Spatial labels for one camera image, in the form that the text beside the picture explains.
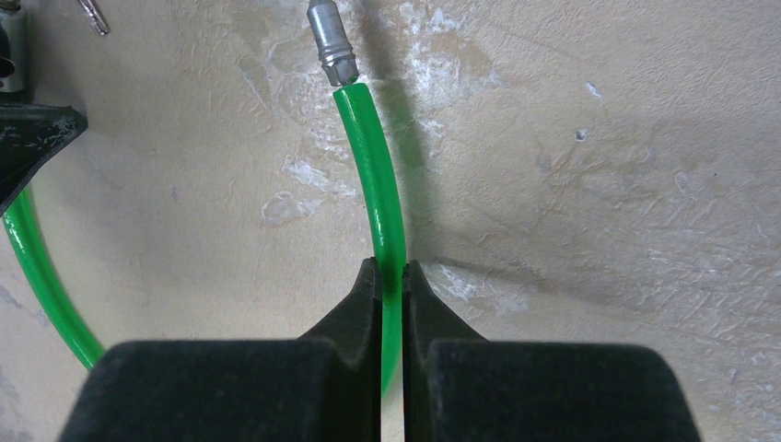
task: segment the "metal fitting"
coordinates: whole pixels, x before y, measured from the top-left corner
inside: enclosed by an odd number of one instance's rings
[[[27,88],[27,9],[0,1],[0,93]]]
[[[347,40],[339,9],[332,0],[310,0],[309,25],[318,47],[322,70],[331,86],[347,86],[357,81],[358,66],[353,46]]]

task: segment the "green plastic tubing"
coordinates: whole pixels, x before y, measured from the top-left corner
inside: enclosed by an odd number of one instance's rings
[[[402,272],[406,264],[404,224],[391,155],[374,100],[363,84],[334,92],[353,148],[366,197],[374,253],[382,273],[382,391],[393,380],[402,348]],[[29,191],[21,193],[3,218],[11,245],[54,328],[89,369],[103,347],[79,317],[65,293],[41,238]]]
[[[92,368],[103,355],[103,347],[78,316],[60,284],[43,244],[28,190],[8,207],[3,222],[22,271],[43,311],[78,360],[87,369]]]
[[[374,100],[364,84],[333,93],[353,148],[366,198],[374,255],[382,275],[382,392],[402,352],[402,272],[407,263],[404,223],[391,154]]]

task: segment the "black object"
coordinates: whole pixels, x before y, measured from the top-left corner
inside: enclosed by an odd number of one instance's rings
[[[405,433],[422,441],[698,441],[678,382],[635,346],[491,343],[404,275]],[[295,341],[125,343],[61,441],[378,441],[379,268]]]
[[[46,161],[87,129],[71,108],[0,105],[0,215]]]

